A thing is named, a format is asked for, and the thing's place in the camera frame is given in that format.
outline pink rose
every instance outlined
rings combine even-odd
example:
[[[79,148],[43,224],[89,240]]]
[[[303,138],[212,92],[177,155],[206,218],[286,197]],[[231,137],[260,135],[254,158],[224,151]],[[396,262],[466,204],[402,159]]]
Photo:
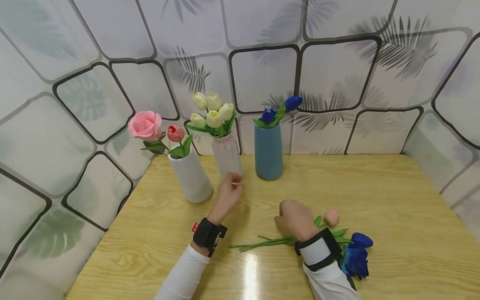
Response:
[[[153,142],[162,134],[160,125],[162,118],[159,114],[149,111],[139,111],[128,122],[128,131],[134,137],[144,141]]]
[[[336,224],[340,221],[340,215],[336,212],[336,209],[327,210],[324,214],[324,220],[327,222],[329,227],[335,227]]]
[[[168,127],[167,136],[172,142],[179,143],[183,140],[183,137],[185,137],[185,131],[183,131],[180,126],[170,125]]]

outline left hand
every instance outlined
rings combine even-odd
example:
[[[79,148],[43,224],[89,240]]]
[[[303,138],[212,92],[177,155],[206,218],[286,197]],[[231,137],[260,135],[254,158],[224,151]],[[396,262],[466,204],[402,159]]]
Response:
[[[207,220],[215,225],[222,224],[228,214],[238,205],[245,188],[239,183],[243,176],[237,173],[228,173],[218,185],[215,203],[213,204]]]

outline blue rose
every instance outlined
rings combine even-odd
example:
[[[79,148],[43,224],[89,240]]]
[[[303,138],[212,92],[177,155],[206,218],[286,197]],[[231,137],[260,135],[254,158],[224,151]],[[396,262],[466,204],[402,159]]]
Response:
[[[368,248],[373,246],[373,240],[371,238],[358,232],[355,232],[354,234],[352,234],[352,241],[354,244],[360,245],[363,248]]]
[[[303,99],[298,96],[292,96],[285,100],[285,108],[287,111],[292,111],[297,109],[302,103]]]
[[[265,125],[272,123],[275,120],[275,111],[271,106],[265,108],[263,115],[260,117],[260,121],[262,121]]]
[[[343,273],[349,276],[358,276],[363,279],[369,275],[367,266],[368,253],[365,248],[359,244],[349,244],[343,248],[345,255],[343,257],[342,269]]]

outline white vase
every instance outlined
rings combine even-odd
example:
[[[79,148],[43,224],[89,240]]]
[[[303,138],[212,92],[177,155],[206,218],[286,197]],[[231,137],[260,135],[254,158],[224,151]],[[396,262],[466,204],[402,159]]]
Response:
[[[168,159],[177,175],[185,199],[192,203],[200,203],[212,194],[212,183],[205,174],[204,168],[200,165],[193,147],[190,147],[190,153],[185,157],[174,159],[169,154]]]
[[[220,138],[214,137],[212,148],[222,178],[230,172],[243,175],[239,146],[232,133]]]

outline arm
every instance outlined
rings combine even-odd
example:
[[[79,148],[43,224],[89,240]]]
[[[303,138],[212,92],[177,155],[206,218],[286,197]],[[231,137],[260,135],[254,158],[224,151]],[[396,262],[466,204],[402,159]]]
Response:
[[[299,241],[298,248],[305,262],[303,270],[316,300],[360,299],[337,262],[328,258],[330,250],[308,207],[295,200],[284,200],[280,203],[280,215],[275,217],[275,222]]]
[[[240,202],[243,192],[240,182],[242,176],[228,173],[218,186],[215,203],[207,220],[214,225],[221,225],[227,215]],[[158,290],[155,300],[190,300],[197,289],[200,277],[210,261],[209,249],[191,242]]]

